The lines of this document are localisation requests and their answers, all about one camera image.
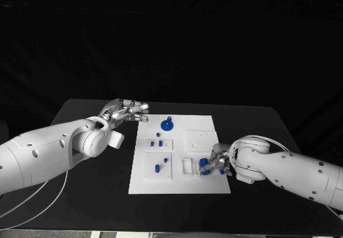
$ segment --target robotic hand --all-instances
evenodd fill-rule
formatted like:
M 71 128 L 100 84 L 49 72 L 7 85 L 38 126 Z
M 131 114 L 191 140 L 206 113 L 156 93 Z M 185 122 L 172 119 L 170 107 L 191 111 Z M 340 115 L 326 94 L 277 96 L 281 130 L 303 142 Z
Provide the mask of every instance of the robotic hand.
M 270 154 L 270 143 L 284 152 Z M 215 144 L 211 163 L 199 171 L 219 168 L 248 184 L 265 178 L 301 197 L 343 211 L 343 168 L 301 154 L 293 153 L 276 141 L 247 136 L 229 144 Z
M 113 100 L 100 115 L 26 132 L 0 145 L 0 195 L 61 175 L 107 146 L 120 148 L 114 131 L 124 120 L 147 122 L 149 104 Z

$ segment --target black table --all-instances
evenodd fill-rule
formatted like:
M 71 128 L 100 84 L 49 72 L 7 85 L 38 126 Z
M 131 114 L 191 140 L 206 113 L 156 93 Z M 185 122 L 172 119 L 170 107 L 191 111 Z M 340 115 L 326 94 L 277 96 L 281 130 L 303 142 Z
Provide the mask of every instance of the black table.
M 97 116 L 107 102 L 67 101 L 52 125 Z M 300 153 L 273 108 L 150 103 L 150 113 L 212 115 L 222 143 L 255 134 L 273 138 Z M 343 222 L 327 207 L 283 190 L 268 180 L 247 184 L 228 177 L 232 194 L 129 195 L 137 127 L 137 122 L 124 122 L 117 130 L 126 135 L 120 150 L 108 147 L 97 158 L 77 165 L 56 203 L 20 229 L 343 235 Z M 59 193 L 64 179 L 65 174 L 49 181 L 33 199 L 0 219 L 2 227 L 19 224 L 44 210 Z M 9 193 L 0 211 L 12 208 L 36 188 Z

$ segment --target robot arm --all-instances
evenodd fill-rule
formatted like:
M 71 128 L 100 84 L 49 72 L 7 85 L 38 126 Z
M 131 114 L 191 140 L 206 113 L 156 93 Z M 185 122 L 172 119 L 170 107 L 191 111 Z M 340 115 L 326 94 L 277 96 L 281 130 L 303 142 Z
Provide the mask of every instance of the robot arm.
M 107 146 L 120 148 L 124 135 L 114 128 L 123 120 L 149 121 L 147 104 L 113 100 L 97 117 L 90 117 L 29 131 L 0 145 L 0 195 L 33 186 L 90 157 L 97 157 Z
M 214 146 L 209 167 L 231 175 L 229 165 L 238 180 L 252 184 L 268 178 L 280 188 L 343 211 L 342 167 L 290 151 L 271 154 L 270 143 L 254 137 Z

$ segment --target black curtain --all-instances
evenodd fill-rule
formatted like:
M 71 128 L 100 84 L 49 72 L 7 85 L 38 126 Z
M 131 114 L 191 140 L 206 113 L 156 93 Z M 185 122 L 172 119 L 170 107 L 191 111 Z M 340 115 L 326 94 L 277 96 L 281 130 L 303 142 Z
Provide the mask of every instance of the black curtain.
M 0 18 L 10 137 L 69 98 L 265 106 L 303 153 L 343 166 L 339 2 L 5 2 Z

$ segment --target blue cylinder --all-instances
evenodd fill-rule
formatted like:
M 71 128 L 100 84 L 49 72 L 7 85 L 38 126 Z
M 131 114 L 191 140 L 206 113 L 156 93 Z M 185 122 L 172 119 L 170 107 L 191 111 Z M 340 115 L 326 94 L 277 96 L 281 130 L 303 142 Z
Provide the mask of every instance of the blue cylinder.
M 162 129 L 166 130 L 166 131 L 173 129 L 172 117 L 169 117 L 167 120 L 163 121 Z
M 209 164 L 209 161 L 206 158 L 202 158 L 199 162 L 201 162 L 201 168 Z M 209 175 L 209 174 L 211 174 L 209 170 L 202 172 L 202 175 Z

